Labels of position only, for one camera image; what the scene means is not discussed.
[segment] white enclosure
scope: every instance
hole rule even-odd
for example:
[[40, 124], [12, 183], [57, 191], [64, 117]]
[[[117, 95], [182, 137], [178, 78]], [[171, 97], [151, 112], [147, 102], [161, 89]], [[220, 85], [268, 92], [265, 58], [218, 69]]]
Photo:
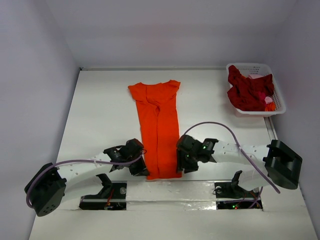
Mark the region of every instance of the white enclosure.
[[303, 158], [300, 187], [320, 236], [319, 12], [320, 0], [0, 0], [0, 239], [29, 239], [24, 187], [70, 138], [80, 68], [236, 62], [268, 64], [276, 77], [286, 113], [272, 119]]

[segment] orange shirt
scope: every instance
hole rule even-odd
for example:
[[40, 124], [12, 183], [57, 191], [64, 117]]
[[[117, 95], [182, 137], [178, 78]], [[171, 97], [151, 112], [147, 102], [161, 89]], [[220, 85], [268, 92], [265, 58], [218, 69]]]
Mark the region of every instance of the orange shirt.
[[180, 178], [177, 173], [177, 148], [179, 123], [176, 95], [180, 82], [128, 86], [136, 101], [141, 136], [147, 153], [144, 160], [152, 179]]

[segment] white basket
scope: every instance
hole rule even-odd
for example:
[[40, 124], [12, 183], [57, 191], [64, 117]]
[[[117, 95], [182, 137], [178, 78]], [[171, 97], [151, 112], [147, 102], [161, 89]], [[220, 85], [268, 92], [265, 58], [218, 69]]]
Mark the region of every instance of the white basket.
[[238, 108], [234, 108], [237, 117], [270, 117], [276, 114], [283, 114], [286, 111], [286, 104], [279, 90], [275, 76], [268, 65], [260, 63], [230, 63], [226, 66], [227, 75], [229, 75], [229, 67], [231, 65], [234, 65], [245, 77], [248, 77], [249, 74], [259, 74], [262, 76], [272, 74], [272, 82], [274, 85], [274, 93], [271, 98], [275, 103], [275, 111], [242, 111]]

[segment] metal screw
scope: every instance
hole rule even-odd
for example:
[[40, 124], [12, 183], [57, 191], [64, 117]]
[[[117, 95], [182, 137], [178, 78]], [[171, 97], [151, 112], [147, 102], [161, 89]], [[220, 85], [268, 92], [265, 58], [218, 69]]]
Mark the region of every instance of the metal screw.
[[126, 194], [126, 193], [127, 193], [127, 189], [125, 187], [121, 187], [120, 194]]
[[217, 194], [222, 193], [222, 188], [221, 188], [221, 186], [217, 186], [217, 187], [215, 188], [215, 192], [216, 192]]

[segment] pink cloth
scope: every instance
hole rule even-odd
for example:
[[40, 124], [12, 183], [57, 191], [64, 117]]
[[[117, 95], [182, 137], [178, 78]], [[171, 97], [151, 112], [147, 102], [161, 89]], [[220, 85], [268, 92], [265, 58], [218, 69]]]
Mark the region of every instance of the pink cloth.
[[259, 75], [259, 74], [249, 74], [248, 78], [250, 79], [258, 79], [258, 78], [262, 78], [263, 76]]
[[270, 103], [273, 102], [272, 98], [269, 97], [269, 96], [266, 96], [265, 99], [264, 99], [264, 101], [265, 101], [266, 104], [270, 104]]

